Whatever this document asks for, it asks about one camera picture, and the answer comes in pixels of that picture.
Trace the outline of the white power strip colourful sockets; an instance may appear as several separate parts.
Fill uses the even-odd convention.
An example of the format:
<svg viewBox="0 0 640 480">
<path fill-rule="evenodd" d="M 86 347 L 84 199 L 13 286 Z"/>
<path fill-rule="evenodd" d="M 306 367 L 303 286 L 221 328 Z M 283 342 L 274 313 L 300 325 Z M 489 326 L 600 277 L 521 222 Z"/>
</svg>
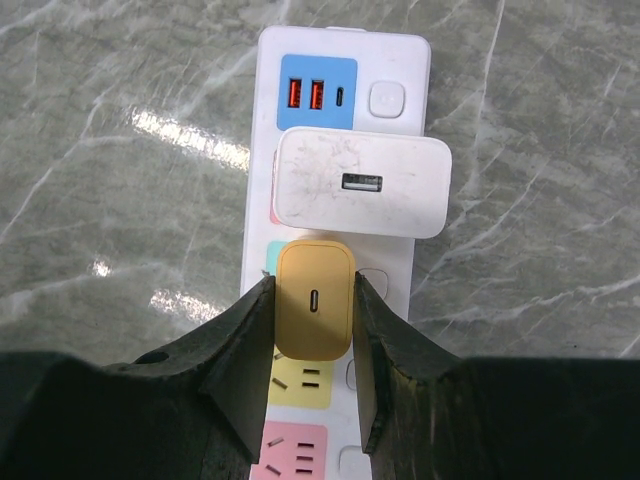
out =
<svg viewBox="0 0 640 480">
<path fill-rule="evenodd" d="M 284 225 L 272 207 L 275 152 L 291 127 L 419 136 L 431 48 L 422 37 L 346 28 L 270 26 L 259 37 L 241 287 L 274 274 L 293 244 L 338 266 L 353 264 L 394 312 L 409 310 L 414 241 Z M 272 357 L 266 421 L 254 479 L 367 479 L 351 352 L 333 361 Z"/>
</svg>

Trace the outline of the white usb charger plug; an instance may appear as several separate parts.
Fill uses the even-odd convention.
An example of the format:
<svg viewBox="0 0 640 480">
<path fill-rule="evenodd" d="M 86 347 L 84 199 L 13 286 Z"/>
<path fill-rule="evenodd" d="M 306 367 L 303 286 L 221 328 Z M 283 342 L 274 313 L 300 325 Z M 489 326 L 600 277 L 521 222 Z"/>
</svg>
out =
<svg viewBox="0 0 640 480">
<path fill-rule="evenodd" d="M 436 138 L 293 127 L 276 149 L 273 211 L 294 228 L 429 239 L 445 226 L 451 175 Z"/>
</svg>

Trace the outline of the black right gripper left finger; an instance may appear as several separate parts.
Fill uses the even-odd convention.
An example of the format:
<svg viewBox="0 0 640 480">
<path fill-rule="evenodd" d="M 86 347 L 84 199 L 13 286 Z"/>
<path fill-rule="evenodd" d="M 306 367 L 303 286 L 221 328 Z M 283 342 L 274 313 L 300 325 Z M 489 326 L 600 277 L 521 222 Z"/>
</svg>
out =
<svg viewBox="0 0 640 480">
<path fill-rule="evenodd" d="M 275 280 L 132 363 L 1 356 L 5 479 L 245 479 L 258 462 Z"/>
</svg>

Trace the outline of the yellow charger plug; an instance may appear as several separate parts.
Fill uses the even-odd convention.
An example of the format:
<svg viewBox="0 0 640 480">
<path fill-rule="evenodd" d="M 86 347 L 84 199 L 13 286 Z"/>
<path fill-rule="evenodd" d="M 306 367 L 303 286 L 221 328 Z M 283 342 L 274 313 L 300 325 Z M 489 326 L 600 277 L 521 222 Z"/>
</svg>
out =
<svg viewBox="0 0 640 480">
<path fill-rule="evenodd" d="M 353 331 L 355 259 L 344 244 L 296 240 L 279 253 L 275 344 L 294 360 L 333 361 Z"/>
</svg>

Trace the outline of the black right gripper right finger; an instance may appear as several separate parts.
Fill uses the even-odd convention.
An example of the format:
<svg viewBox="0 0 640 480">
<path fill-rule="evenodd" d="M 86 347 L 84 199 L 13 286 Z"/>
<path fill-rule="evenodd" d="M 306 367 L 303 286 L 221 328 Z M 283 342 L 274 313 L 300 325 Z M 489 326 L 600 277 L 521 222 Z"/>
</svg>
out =
<svg viewBox="0 0 640 480">
<path fill-rule="evenodd" d="M 635 479 L 639 364 L 460 358 L 355 279 L 363 452 L 376 479 Z"/>
</svg>

